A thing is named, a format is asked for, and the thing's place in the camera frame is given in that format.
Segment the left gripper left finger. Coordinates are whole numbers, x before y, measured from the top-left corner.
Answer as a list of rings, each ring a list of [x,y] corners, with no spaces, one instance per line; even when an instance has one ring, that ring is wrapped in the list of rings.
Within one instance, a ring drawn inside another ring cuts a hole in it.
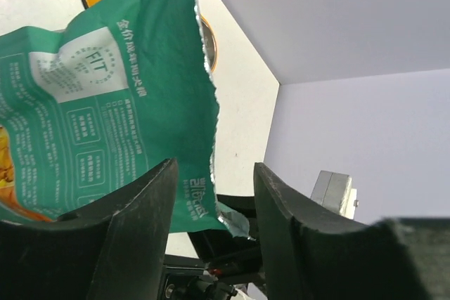
[[[172,221],[178,164],[57,221],[1,222],[2,299],[156,299]]]

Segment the green pet food bag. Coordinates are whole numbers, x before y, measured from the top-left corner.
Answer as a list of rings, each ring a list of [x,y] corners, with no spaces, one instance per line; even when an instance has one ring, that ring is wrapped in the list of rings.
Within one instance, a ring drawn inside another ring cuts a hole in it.
[[[179,165],[170,231],[247,237],[215,193],[219,114],[197,0],[101,0],[1,37],[1,219],[55,221]]]

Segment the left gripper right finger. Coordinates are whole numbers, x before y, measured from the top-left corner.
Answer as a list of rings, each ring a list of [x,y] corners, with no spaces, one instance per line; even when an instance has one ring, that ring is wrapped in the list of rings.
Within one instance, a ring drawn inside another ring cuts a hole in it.
[[[254,166],[269,299],[431,299],[399,225],[333,213]]]

